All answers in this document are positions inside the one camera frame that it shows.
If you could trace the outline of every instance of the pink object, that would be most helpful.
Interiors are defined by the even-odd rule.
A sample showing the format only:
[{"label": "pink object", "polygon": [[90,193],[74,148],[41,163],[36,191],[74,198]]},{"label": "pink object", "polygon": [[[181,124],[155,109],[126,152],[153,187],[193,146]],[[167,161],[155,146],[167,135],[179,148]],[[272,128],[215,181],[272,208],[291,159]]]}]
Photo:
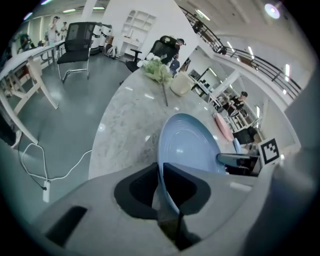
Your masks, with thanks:
[{"label": "pink object", "polygon": [[232,134],[229,126],[227,125],[226,121],[223,119],[223,117],[220,114],[216,114],[216,116],[214,117],[217,125],[219,126],[220,131],[222,132],[222,134],[224,135],[224,137],[228,140],[228,141],[233,141],[235,139],[234,135]]}]

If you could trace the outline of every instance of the flower bouquet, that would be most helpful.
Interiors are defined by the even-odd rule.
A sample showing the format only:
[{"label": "flower bouquet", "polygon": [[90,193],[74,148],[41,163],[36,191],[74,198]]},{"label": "flower bouquet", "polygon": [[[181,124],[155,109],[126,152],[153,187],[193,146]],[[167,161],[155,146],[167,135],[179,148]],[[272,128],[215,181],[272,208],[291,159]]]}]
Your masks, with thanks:
[{"label": "flower bouquet", "polygon": [[153,53],[149,53],[146,59],[140,62],[142,62],[142,66],[144,67],[145,75],[162,85],[165,104],[168,106],[165,84],[172,80],[172,74],[170,73],[169,68],[161,62],[161,60],[166,57],[167,55],[158,57],[153,55]]}]

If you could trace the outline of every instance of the glass railing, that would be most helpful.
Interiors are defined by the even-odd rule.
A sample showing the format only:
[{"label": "glass railing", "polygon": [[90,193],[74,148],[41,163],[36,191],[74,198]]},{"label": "glass railing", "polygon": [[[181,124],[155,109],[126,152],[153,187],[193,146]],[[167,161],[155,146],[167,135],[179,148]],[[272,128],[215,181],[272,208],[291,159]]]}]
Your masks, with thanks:
[{"label": "glass railing", "polygon": [[301,87],[293,79],[287,77],[281,69],[258,56],[254,56],[252,59],[251,54],[246,51],[236,48],[231,49],[224,46],[220,39],[196,16],[192,15],[182,7],[180,8],[193,27],[194,32],[197,33],[215,53],[218,53],[222,48],[224,48],[225,56],[234,58],[236,61],[242,62],[252,67],[257,72],[264,74],[275,85],[277,85],[284,94],[288,95],[293,100],[299,95],[302,90]]}]

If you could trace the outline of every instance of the mesh chair back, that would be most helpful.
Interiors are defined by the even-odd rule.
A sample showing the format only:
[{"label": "mesh chair back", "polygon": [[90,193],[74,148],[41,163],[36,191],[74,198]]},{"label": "mesh chair back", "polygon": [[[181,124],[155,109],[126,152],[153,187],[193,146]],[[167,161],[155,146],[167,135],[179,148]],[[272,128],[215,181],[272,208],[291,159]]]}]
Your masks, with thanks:
[{"label": "mesh chair back", "polygon": [[166,55],[166,58],[161,62],[163,64],[168,64],[179,52],[179,48],[176,47],[176,42],[177,40],[170,36],[162,36],[160,40],[154,42],[150,52],[158,57]]},{"label": "mesh chair back", "polygon": [[75,22],[69,24],[65,38],[65,51],[89,51],[96,22]]}]

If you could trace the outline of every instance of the power strip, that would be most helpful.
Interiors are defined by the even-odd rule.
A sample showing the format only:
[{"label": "power strip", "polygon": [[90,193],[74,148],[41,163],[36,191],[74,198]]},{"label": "power strip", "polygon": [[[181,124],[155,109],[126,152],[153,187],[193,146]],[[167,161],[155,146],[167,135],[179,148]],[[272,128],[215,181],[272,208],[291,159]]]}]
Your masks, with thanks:
[{"label": "power strip", "polygon": [[50,181],[45,180],[44,181],[44,187],[46,190],[43,191],[43,201],[46,203],[49,203],[50,200]]}]

